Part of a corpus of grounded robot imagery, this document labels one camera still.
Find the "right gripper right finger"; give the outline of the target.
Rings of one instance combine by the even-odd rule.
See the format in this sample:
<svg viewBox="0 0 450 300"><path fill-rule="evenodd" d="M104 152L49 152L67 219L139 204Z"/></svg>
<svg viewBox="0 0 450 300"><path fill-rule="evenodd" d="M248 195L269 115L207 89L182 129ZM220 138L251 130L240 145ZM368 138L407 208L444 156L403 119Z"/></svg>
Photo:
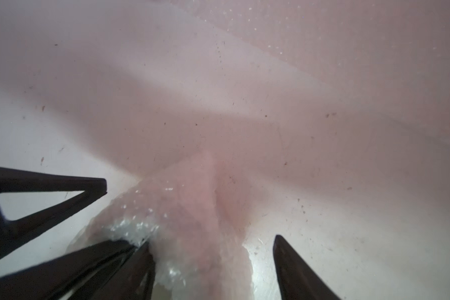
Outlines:
<svg viewBox="0 0 450 300"><path fill-rule="evenodd" d="M281 235L272 248L282 300L340 300Z"/></svg>

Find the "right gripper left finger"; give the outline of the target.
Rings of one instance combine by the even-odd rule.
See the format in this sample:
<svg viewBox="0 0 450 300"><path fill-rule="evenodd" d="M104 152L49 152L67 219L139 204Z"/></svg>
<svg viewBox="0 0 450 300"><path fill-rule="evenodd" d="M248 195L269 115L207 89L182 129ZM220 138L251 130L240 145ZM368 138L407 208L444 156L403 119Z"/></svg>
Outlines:
<svg viewBox="0 0 450 300"><path fill-rule="evenodd" d="M150 243L138 248L92 300L150 300L156 276Z"/></svg>

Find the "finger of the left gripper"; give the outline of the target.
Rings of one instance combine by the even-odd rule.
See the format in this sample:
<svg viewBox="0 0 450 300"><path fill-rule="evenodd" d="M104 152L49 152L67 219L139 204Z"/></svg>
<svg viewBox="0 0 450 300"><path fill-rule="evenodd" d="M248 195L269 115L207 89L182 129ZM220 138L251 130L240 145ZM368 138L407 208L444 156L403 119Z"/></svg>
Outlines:
<svg viewBox="0 0 450 300"><path fill-rule="evenodd" d="M58 300L85 277L132 253L127 241L105 241L0 277L0 300Z"/></svg>
<svg viewBox="0 0 450 300"><path fill-rule="evenodd" d="M107 193L107 181L0 167L0 260Z"/></svg>

